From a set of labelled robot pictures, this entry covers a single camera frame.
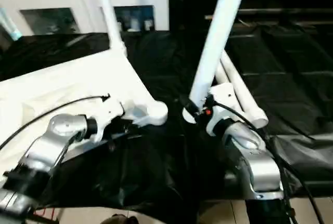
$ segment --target white frame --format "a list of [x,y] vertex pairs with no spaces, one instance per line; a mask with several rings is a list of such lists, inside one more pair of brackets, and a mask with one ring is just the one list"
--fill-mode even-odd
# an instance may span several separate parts
[[22,35],[34,35],[20,10],[70,8],[80,33],[89,33],[93,27],[83,0],[0,0],[0,6],[12,19]]
[[[107,32],[107,27],[100,10],[100,0],[84,0],[94,28],[94,32]],[[111,0],[113,7],[153,6],[155,29],[169,30],[169,0]]]

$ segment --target robotic arm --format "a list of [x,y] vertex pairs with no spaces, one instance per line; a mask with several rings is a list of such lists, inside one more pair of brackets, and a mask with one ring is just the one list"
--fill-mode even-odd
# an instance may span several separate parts
[[228,84],[210,89],[200,110],[192,101],[183,101],[185,109],[210,136],[222,139],[229,167],[240,180],[244,199],[273,200],[284,197],[280,171],[262,138],[234,114],[219,106],[232,106]]
[[25,219],[37,208],[69,146],[84,139],[100,142],[105,127],[124,113],[121,103],[109,98],[103,110],[91,118],[70,114],[54,116],[46,132],[31,144],[16,168],[5,172],[7,180],[0,189],[0,213]]

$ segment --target metal pole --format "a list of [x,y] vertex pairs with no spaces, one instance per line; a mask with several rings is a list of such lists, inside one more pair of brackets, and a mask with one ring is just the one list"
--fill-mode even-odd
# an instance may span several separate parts
[[[213,20],[209,28],[198,70],[189,95],[199,108],[212,85],[221,53],[230,35],[241,0],[218,0]],[[184,109],[184,119],[193,123],[194,119]]]

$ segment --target black connector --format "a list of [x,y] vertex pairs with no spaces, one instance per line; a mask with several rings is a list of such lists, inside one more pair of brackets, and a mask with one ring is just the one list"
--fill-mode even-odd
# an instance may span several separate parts
[[97,133],[97,122],[94,118],[87,119],[87,132],[85,133],[84,139],[90,138],[91,135]]
[[10,172],[5,172],[7,177],[3,188],[12,192],[17,192],[32,199],[38,199],[45,190],[50,175],[41,170],[31,169],[25,165],[18,165]]

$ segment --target black fabric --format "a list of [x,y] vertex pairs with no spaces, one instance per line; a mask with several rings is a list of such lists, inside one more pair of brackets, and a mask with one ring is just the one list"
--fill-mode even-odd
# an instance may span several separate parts
[[[267,112],[266,131],[278,153],[314,195],[323,196],[333,194],[331,33],[329,27],[240,28],[226,47]],[[221,142],[181,116],[178,99],[190,91],[205,36],[123,34],[129,61],[150,93],[167,104],[168,121],[63,164],[45,193],[46,206],[127,208],[166,223],[191,223],[200,202],[241,197]],[[107,48],[106,34],[23,37],[0,61],[0,81]],[[304,195],[292,177],[290,184],[294,195]]]

